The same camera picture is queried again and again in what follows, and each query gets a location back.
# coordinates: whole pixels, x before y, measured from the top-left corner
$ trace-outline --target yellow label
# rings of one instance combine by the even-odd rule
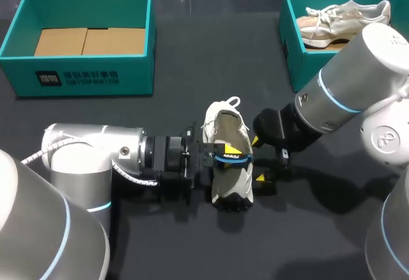
[[[251,145],[254,146],[254,144],[257,143],[257,142],[258,142],[258,137],[256,136],[256,137],[253,139],[253,142],[252,142]]]
[[[264,174],[258,176],[258,178],[256,178],[256,181],[266,182],[266,179],[264,178]]]
[[[229,146],[228,144],[224,145],[224,153],[226,154],[242,154],[241,151],[238,151],[236,148]]]

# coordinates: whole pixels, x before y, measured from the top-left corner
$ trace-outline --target brown cardboard pad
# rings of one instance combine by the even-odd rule
[[[34,56],[81,55],[86,28],[43,29]]]
[[[145,29],[89,29],[83,55],[143,54]]]

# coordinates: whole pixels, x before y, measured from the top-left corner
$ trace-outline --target shoe box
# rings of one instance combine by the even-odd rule
[[[18,97],[149,95],[151,0],[21,0],[0,48]]]
[[[308,49],[301,39],[297,18],[306,16],[306,7],[321,10],[349,0],[282,0],[279,35],[294,91],[300,91],[345,43],[335,43],[325,49]],[[382,0],[354,0],[358,4],[378,4]],[[409,39],[409,0],[388,0],[391,5],[390,25]]]

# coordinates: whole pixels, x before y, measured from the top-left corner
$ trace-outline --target white sneaker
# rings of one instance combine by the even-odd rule
[[[323,10],[305,9],[308,17],[297,19],[302,41],[316,48],[326,48],[336,40],[351,40],[371,23],[389,24],[390,3],[383,0],[377,5],[359,5],[348,1],[330,5]]]
[[[243,154],[252,154],[248,128],[242,115],[235,109],[240,98],[214,102],[206,111],[203,128],[204,143],[228,144]],[[252,162],[244,168],[214,168],[212,203],[227,210],[245,210],[252,205]]]

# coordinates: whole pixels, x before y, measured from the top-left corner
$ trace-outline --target teal box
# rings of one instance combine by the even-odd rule
[[[77,27],[143,28],[144,52],[33,56],[42,29]],[[149,95],[155,42],[151,0],[21,0],[0,48],[0,66],[19,97]]]
[[[338,51],[306,51],[297,18],[307,15],[305,8],[321,10],[349,0],[282,0],[279,34],[294,91],[300,91]],[[358,4],[378,4],[382,0],[354,0]],[[409,40],[409,0],[389,0],[391,26]]]

